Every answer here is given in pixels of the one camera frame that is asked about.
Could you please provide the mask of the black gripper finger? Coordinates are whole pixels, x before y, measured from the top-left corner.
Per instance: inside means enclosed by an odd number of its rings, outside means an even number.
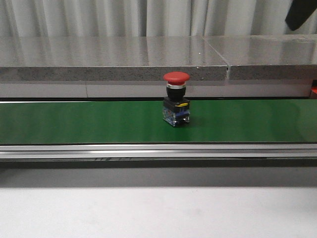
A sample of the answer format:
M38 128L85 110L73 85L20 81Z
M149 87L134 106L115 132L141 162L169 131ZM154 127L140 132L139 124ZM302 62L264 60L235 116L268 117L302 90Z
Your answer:
M291 31L300 28L317 9L317 0L293 0L285 22Z

